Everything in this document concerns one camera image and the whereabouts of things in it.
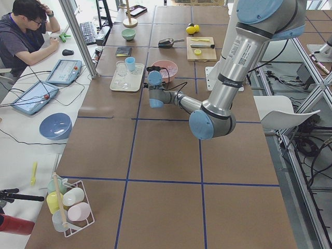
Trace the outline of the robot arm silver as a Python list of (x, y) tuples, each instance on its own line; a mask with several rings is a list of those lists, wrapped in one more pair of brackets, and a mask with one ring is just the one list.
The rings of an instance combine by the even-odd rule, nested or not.
[(148, 75), (149, 104), (179, 106), (190, 114), (192, 134), (201, 140), (224, 136), (236, 126), (230, 108), (238, 89), (259, 56), (264, 43), (298, 37), (305, 30), (306, 1), (236, 1), (227, 30), (236, 34), (226, 37), (229, 53), (216, 76), (209, 98), (203, 102), (180, 91), (165, 90), (160, 72)]

